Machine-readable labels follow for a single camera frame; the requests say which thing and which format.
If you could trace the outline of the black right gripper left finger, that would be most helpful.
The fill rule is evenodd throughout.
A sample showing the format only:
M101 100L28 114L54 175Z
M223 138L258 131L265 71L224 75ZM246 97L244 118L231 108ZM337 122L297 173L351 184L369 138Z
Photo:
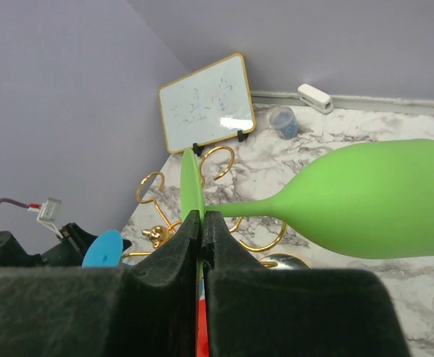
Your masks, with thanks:
M132 268L0 268L0 356L194 356L200 227Z

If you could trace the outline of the green wine glass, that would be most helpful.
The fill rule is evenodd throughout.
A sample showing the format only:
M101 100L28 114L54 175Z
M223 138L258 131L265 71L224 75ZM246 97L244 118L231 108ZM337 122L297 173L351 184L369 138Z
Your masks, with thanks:
M180 170L182 218L208 212L224 221L269 216L313 244L346 257L388 260L434 256L434 140L379 141L317 158L266 199L207 205L191 150Z

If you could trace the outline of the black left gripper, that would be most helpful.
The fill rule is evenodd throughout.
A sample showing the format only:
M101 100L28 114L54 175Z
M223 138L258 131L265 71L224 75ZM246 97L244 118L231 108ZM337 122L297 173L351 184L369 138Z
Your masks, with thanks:
M41 266L73 267L80 266L89 246L100 235L83 230L76 223L69 223L61 229L63 238L53 248L41 254Z

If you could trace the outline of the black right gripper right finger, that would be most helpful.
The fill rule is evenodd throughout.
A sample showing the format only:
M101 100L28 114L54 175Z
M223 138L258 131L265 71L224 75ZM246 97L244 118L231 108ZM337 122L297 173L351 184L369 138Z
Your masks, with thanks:
M408 356L391 298L370 271L265 268L208 212L202 258L212 356Z

